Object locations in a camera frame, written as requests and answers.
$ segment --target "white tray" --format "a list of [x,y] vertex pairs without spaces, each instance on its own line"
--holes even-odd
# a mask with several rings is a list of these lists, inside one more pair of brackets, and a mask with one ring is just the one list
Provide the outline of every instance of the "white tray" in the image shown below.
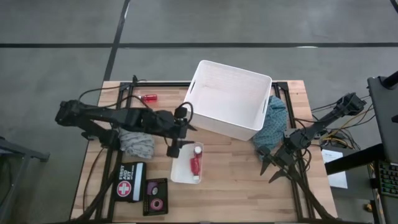
[[[193,149],[199,146],[201,147],[202,157],[200,158],[200,173],[199,179],[194,180],[191,171],[190,159],[194,157]],[[172,172],[170,179],[176,183],[184,184],[199,184],[201,181],[201,172],[203,170],[203,150],[204,145],[200,142],[195,142],[193,144],[186,144],[180,149],[180,155],[178,158],[173,159]]]

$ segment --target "red cylinder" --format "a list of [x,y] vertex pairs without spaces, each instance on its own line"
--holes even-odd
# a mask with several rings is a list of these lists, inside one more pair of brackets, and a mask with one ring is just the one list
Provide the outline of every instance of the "red cylinder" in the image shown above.
[[192,174],[193,174],[193,179],[194,180],[199,180],[199,174],[200,174],[199,159],[198,158],[192,158],[190,162],[191,162],[191,171],[192,171]]
[[157,101],[157,95],[145,95],[141,99],[146,103],[152,103]]

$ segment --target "gray floor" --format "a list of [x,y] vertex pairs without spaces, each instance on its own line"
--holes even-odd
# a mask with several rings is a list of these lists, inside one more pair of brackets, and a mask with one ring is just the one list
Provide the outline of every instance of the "gray floor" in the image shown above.
[[[0,0],[0,44],[111,43],[123,2]],[[132,0],[121,42],[394,42],[397,21],[388,0]],[[29,167],[13,223],[68,218],[87,142],[53,119],[62,100],[101,85],[110,50],[0,49],[0,135],[51,153]],[[367,77],[390,75],[396,58],[398,48],[119,49],[111,80],[190,80],[199,61],[212,60],[305,80],[314,108],[368,95]],[[361,147],[380,142],[375,120],[351,132]],[[371,220],[362,201],[335,202],[339,217]]]

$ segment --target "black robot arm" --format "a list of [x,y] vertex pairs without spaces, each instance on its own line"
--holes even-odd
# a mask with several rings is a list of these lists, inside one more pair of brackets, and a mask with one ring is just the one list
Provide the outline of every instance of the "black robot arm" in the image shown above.
[[92,106],[77,100],[61,102],[60,109],[55,118],[62,126],[76,126],[83,129],[81,135],[87,139],[97,137],[104,147],[119,149],[118,132],[113,129],[104,129],[94,121],[105,121],[113,126],[131,132],[147,133],[172,139],[172,144],[167,148],[169,157],[178,157],[180,148],[193,141],[182,141],[187,136],[187,130],[196,129],[189,125],[186,118],[187,109],[179,106],[175,113],[160,110],[154,111],[146,108],[109,109],[106,107]]
[[310,199],[315,210],[322,219],[334,220],[335,218],[322,207],[314,194],[312,194],[309,187],[302,180],[300,174],[297,172],[295,168],[294,154],[299,150],[309,147],[314,137],[337,119],[346,115],[359,114],[364,109],[365,104],[366,102],[358,98],[355,93],[347,94],[336,102],[336,106],[333,108],[333,111],[326,114],[318,121],[314,121],[311,126],[303,127],[301,129],[286,130],[283,145],[273,156],[271,155],[270,149],[264,146],[259,147],[257,152],[264,156],[260,175],[266,171],[269,164],[278,166],[280,170],[271,177],[269,180],[270,183],[279,177],[287,177],[288,179],[293,180],[298,183],[305,196]]

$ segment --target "wooden table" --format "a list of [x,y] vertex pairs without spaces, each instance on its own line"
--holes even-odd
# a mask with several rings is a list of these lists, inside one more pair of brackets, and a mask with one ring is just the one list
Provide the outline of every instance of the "wooden table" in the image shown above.
[[[301,80],[287,82],[294,116],[312,119],[304,82]],[[119,84],[120,82],[104,82],[103,87],[119,86]],[[183,101],[186,92],[187,88],[182,87],[142,87],[134,90],[135,95],[156,93],[158,101],[149,106],[155,110],[170,111],[174,111],[175,107]],[[103,90],[98,105],[110,105],[116,102],[117,96],[117,88]],[[133,100],[132,105],[140,106],[137,100]],[[259,175],[261,162],[255,155],[254,146],[250,141],[240,141],[203,129],[197,132],[189,131],[186,139],[202,142],[205,145],[201,183],[198,185],[177,184],[169,180],[169,214],[167,215],[143,217],[142,202],[117,202],[114,208],[114,222],[288,222],[297,220],[290,181],[279,178],[268,184],[277,169],[269,166],[264,175]],[[153,159],[124,156],[123,162],[145,161],[147,179],[170,178],[172,158],[166,156],[166,148],[163,138],[155,136]],[[336,208],[321,152],[316,146],[309,149],[312,152],[311,168],[307,172],[310,188],[328,212],[336,217]],[[98,141],[89,143],[71,218],[76,218],[82,213],[83,189],[93,161],[100,150]],[[105,151],[99,158],[87,187],[86,206],[90,204],[100,188]],[[110,190],[105,198],[104,217],[108,211],[109,195]],[[305,210],[302,193],[301,202]]]

